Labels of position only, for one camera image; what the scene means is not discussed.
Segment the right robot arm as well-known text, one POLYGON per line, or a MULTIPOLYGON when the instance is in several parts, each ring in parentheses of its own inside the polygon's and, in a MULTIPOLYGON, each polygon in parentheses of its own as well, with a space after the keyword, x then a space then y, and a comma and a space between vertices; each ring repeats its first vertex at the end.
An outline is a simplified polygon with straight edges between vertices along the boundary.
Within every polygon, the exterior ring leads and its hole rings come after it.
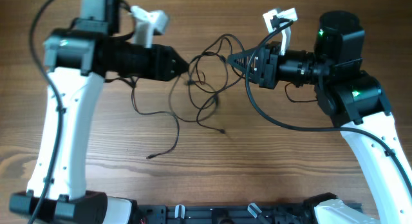
POLYGON ((365 32, 346 11, 322 14, 312 52, 289 48, 294 9, 263 16, 268 35, 229 56, 246 85, 272 89, 285 81, 311 84, 316 101, 353 151, 379 213, 379 223, 411 222, 411 166, 397 136, 389 100, 379 81, 361 70, 365 32))

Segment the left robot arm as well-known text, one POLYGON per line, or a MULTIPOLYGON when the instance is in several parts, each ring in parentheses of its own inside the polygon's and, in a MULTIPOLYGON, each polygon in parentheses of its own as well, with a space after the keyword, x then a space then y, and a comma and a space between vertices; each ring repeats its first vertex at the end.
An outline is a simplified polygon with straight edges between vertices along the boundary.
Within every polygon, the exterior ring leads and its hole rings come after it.
POLYGON ((10 212, 30 223, 143 223, 135 200, 86 188, 91 122, 106 74, 130 86, 137 79, 170 81, 189 69, 170 46, 155 44, 169 16, 124 0, 82 0, 68 28, 52 31, 44 59, 36 60, 48 83, 41 146, 25 191, 13 193, 10 212))

